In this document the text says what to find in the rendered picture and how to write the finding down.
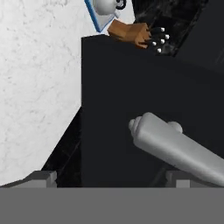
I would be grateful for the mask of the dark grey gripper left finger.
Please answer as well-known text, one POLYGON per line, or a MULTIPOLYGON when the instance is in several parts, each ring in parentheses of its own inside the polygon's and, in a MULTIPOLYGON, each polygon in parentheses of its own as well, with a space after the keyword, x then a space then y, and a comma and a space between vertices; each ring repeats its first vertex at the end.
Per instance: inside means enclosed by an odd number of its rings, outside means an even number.
POLYGON ((33 171, 23 179, 1 185, 1 188, 55 188, 56 179, 56 171, 33 171))

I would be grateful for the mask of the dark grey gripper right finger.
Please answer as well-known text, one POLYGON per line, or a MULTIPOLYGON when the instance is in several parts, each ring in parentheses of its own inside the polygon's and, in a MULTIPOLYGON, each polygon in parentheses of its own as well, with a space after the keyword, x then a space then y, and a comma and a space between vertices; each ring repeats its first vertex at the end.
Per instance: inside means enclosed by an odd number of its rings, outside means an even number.
POLYGON ((150 187, 168 188, 217 188, 218 186, 198 178, 184 171, 160 171, 150 183, 150 187))

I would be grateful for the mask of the blue-rimmed tray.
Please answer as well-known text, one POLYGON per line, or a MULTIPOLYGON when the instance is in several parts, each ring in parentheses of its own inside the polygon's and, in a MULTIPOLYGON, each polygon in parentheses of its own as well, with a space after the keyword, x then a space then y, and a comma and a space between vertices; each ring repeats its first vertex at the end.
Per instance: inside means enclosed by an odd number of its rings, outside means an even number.
POLYGON ((115 15, 107 15, 107 16, 101 16, 99 15, 93 6, 93 0, 84 0, 89 15, 93 21, 94 27, 98 32, 101 32, 107 24, 115 17, 115 15))

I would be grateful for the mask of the white kettle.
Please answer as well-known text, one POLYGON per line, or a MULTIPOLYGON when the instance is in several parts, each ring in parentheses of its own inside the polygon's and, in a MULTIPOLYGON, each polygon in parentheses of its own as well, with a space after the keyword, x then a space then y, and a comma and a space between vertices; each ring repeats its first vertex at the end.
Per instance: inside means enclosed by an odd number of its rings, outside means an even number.
POLYGON ((95 11, 101 16, 115 15, 120 17, 122 11, 127 4, 127 0, 93 0, 95 11))

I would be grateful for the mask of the brown wooden knife block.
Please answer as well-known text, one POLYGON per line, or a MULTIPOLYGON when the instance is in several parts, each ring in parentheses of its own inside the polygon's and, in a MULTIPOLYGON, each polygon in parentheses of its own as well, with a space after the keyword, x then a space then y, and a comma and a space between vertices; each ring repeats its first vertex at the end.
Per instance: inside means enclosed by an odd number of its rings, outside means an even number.
POLYGON ((147 48, 151 40, 151 33, 146 23, 125 24, 114 20, 108 27, 110 37, 135 45, 138 48, 147 48))

